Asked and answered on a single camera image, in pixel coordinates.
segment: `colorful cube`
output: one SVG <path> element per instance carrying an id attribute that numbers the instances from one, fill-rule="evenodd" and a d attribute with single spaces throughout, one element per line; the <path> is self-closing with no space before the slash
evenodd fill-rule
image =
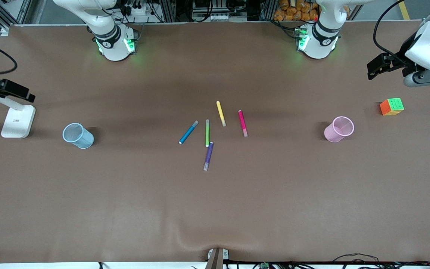
<path id="1" fill-rule="evenodd" d="M 381 107 L 381 113 L 383 116 L 394 116 L 404 110 L 401 98 L 386 99 L 379 105 L 379 107 Z"/>

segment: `black cable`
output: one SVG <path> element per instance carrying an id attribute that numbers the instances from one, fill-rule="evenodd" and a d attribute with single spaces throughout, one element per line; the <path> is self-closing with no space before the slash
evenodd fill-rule
<path id="1" fill-rule="evenodd" d="M 0 53 L 3 53 L 6 57 L 9 58 L 9 60 L 12 61 L 12 63 L 14 64 L 14 66 L 9 69 L 9 70 L 5 70 L 5 71 L 0 71 L 0 75 L 4 75 L 7 73 L 11 73 L 12 71 L 16 70 L 16 68 L 18 68 L 18 63 L 16 63 L 16 60 L 14 60 L 13 57 L 11 57 L 9 54 L 7 54 L 6 52 L 2 51 L 2 49 L 0 49 Z"/>
<path id="2" fill-rule="evenodd" d="M 185 14 L 186 14 L 188 21 L 193 22 L 193 18 L 189 14 L 190 8 L 187 8 L 189 3 L 190 3 L 190 0 L 185 1 L 184 10 L 185 10 Z"/>
<path id="3" fill-rule="evenodd" d="M 396 1 L 396 3 L 390 5 L 387 10 L 385 10 L 381 16 L 379 17 L 379 19 L 377 19 L 376 25 L 374 26 L 374 31 L 373 31 L 373 41 L 374 44 L 382 51 L 388 53 L 389 55 L 391 55 L 394 59 L 400 61 L 401 63 L 403 63 L 405 66 L 407 67 L 414 67 L 412 64 L 407 63 L 406 61 L 402 60 L 401 58 L 399 58 L 396 54 L 392 53 L 391 51 L 389 51 L 387 48 L 384 48 L 383 46 L 381 46 L 377 40 L 376 40 L 376 33 L 377 33 L 377 27 L 379 26 L 379 23 L 381 22 L 382 18 L 389 12 L 389 10 L 391 10 L 393 7 L 397 6 L 399 3 L 404 2 L 405 0 L 398 0 Z"/>
<path id="4" fill-rule="evenodd" d="M 347 257 L 347 256 L 365 256 L 365 257 L 370 257 L 372 259 L 375 259 L 376 262 L 379 264 L 379 259 L 376 256 L 366 255 L 366 254 L 363 254 L 363 253 L 344 254 L 344 255 L 341 255 L 339 257 L 336 257 L 336 259 L 334 259 L 333 262 L 335 262 L 336 260 L 338 260 L 338 259 L 340 259 L 342 257 Z"/>
<path id="5" fill-rule="evenodd" d="M 270 19 L 262 19 L 262 20 L 260 20 L 260 21 L 261 21 L 261 22 L 263 22 L 263 21 L 271 22 L 272 24 L 275 24 L 276 26 L 280 27 L 280 29 L 282 29 L 282 31 L 283 31 L 287 36 L 289 36 L 289 37 L 291 37 L 291 38 L 293 38 L 293 39 L 295 39 L 295 40 L 300 39 L 300 38 L 297 38 L 297 37 L 295 37 L 295 36 L 293 36 L 293 35 L 291 35 L 290 33 L 288 33 L 288 32 L 287 32 L 287 30 L 294 31 L 294 28 L 290 28 L 290 27 L 283 26 L 283 25 L 281 25 L 281 23 L 280 23 L 280 22 L 275 22 L 274 20 L 270 20 Z"/>
<path id="6" fill-rule="evenodd" d="M 231 8 L 230 5 L 229 5 L 229 3 L 232 2 L 232 1 L 233 0 L 227 0 L 225 2 L 225 7 L 227 7 L 228 10 L 230 10 L 233 13 L 241 13 L 241 12 L 245 12 L 246 11 L 246 7 L 242 8 L 242 9 L 239 9 L 239 10 Z"/>
<path id="7" fill-rule="evenodd" d="M 152 2 L 152 0 L 148 0 L 147 3 L 149 4 L 150 10 L 152 10 L 152 12 L 154 12 L 155 17 L 160 21 L 160 22 L 164 22 L 162 20 L 162 18 L 160 18 L 159 14 L 157 14 L 157 10 L 155 10 L 154 7 L 154 3 Z"/>
<path id="8" fill-rule="evenodd" d="M 107 12 L 105 9 L 102 9 L 102 11 L 104 12 L 104 13 L 106 13 L 107 15 L 111 15 L 112 16 L 112 14 L 110 14 L 109 12 Z"/>
<path id="9" fill-rule="evenodd" d="M 213 4 L 212 0 L 207 0 L 207 2 L 208 2 L 208 4 L 207 4 L 207 14 L 205 15 L 205 18 L 203 20 L 199 21 L 199 22 L 206 21 L 210 17 L 210 15 L 212 14 L 212 10 L 214 9 L 214 4 Z"/>
<path id="10" fill-rule="evenodd" d="M 294 266 L 294 268 L 299 267 L 301 269 L 307 269 L 307 268 L 308 269 L 315 269 L 314 267 L 311 267 L 311 266 L 304 264 L 304 263 L 294 263 L 294 264 L 292 264 L 292 266 Z"/>
<path id="11" fill-rule="evenodd" d="M 122 23 L 124 23 L 124 19 L 126 19 L 127 23 L 129 23 L 129 22 L 128 22 L 128 18 L 127 18 L 126 14 L 125 14 L 125 8 L 124 8 L 124 10 L 122 9 L 122 7 L 125 7 L 125 5 L 122 5 L 122 7 L 119 5 L 119 3 L 117 3 L 116 5 L 117 5 L 117 6 L 119 7 L 119 9 L 121 10 L 121 14 L 122 14 Z"/>

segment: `green led light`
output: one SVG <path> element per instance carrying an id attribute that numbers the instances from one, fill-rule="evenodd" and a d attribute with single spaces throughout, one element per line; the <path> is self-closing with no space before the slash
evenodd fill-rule
<path id="1" fill-rule="evenodd" d="M 129 52 L 133 52 L 134 51 L 134 41 L 132 41 L 131 39 L 127 40 L 124 38 L 124 43 L 128 49 Z"/>
<path id="2" fill-rule="evenodd" d="M 99 41 L 96 39 L 96 44 L 97 44 L 97 46 L 99 47 L 99 51 L 101 52 L 101 53 L 103 53 L 102 52 L 102 48 L 100 47 L 100 44 L 99 44 Z"/>
<path id="3" fill-rule="evenodd" d="M 333 50 L 336 46 L 336 41 L 338 41 L 338 38 L 336 37 L 333 41 L 333 46 L 331 47 L 331 50 Z"/>
<path id="4" fill-rule="evenodd" d="M 306 48 L 306 44 L 308 44 L 309 35 L 306 34 L 302 39 L 300 39 L 300 44 L 298 45 L 298 49 L 303 50 Z"/>

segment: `yellow marker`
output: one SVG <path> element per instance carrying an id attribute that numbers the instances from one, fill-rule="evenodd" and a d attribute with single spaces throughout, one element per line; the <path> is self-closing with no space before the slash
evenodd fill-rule
<path id="1" fill-rule="evenodd" d="M 220 105 L 220 101 L 216 102 L 216 107 L 218 108 L 218 114 L 220 114 L 220 120 L 222 121 L 222 126 L 223 127 L 227 126 L 227 123 L 225 123 L 225 117 L 223 116 L 222 105 Z"/>

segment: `yellow tape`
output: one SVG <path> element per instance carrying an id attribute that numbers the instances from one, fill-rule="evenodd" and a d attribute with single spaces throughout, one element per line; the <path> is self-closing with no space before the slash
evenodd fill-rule
<path id="1" fill-rule="evenodd" d="M 399 3 L 399 9 L 401 9 L 402 18 L 404 20 L 410 20 L 408 9 L 406 8 L 406 5 L 404 2 Z"/>

